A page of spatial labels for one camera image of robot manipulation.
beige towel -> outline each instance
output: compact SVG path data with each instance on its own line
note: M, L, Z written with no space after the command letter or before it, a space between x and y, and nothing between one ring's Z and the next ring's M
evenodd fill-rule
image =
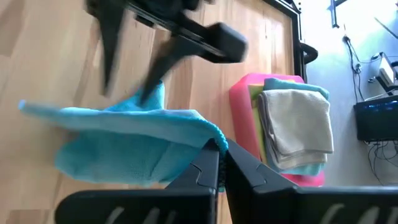
M267 90L258 97L271 156L280 169L326 162L333 152L330 104L307 90Z

electronic device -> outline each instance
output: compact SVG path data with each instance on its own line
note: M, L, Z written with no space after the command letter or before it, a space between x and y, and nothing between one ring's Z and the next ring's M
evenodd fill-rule
M354 112L358 140L398 140L398 95L357 103Z
M393 91L398 90L398 85L396 85L398 72L394 69L394 67L398 67L398 62L391 63L384 52L380 52L380 57L379 75L373 79L376 79L383 87L384 91L392 96L394 95Z

folded towel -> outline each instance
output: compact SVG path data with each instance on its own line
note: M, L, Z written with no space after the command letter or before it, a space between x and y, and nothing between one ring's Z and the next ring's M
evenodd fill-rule
M326 100L329 100L328 90L311 84L295 83L277 78L267 78L264 80L263 90L309 90L316 91L322 94Z
M325 163L333 152L330 104L307 90L267 90L258 98L261 122L271 157L280 169Z
M322 96L325 97L326 100L329 100L328 90L320 86L291 82L288 80L281 80L277 78L267 78L264 80L263 90L289 90L289 89L317 91L320 94L322 94ZM283 174L313 175L313 176L318 175L325 166L325 163L319 163L319 164L309 164L305 166L300 166L294 169L280 170L274 165L274 162L272 161L272 158L270 156L267 158L267 163L270 167Z
M195 110L164 110L163 83L144 106L139 106L140 94L141 91L103 111L57 109L24 101L20 109L25 114L79 131L79 136L64 145L55 158L60 171L79 180L168 183L211 138L220 147L220 157L225 155L228 145L217 126Z

blue towel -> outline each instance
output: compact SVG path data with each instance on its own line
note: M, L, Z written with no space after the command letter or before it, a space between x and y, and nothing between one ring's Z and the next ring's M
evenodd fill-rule
M277 78L267 78L264 80L264 88L263 90L309 90L309 91L317 91L325 97L326 100L329 100L329 92L328 90L310 84L304 83L295 83L286 80L279 80ZM269 155L271 153L269 151L270 145L266 143L266 152ZM306 166L297 167L289 170L279 170L277 166L275 166L272 161L271 156L267 156L267 162L271 168L277 170L283 174L295 174L295 175L318 175L324 168L325 164L311 164Z
M329 91L316 85L290 82L286 80L280 80L277 78L266 78L264 80L264 88L263 90L309 90L309 91L317 91L325 97L326 100L329 100Z
M56 154L64 174L94 183L140 184L173 181L213 138L225 155L228 143L214 124L195 110L165 110L160 83L144 106L141 91L106 110L53 108L21 101L20 110L78 131Z

black plastic frame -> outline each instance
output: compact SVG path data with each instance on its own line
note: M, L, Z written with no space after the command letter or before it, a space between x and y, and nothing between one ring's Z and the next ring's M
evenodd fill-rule
M304 53L301 48L301 12L295 10L286 2L281 0L263 0L272 7L276 8L286 16L289 16L292 20L292 42L293 42L293 63L294 63L294 75L298 75L307 82L307 76L305 73L305 62Z

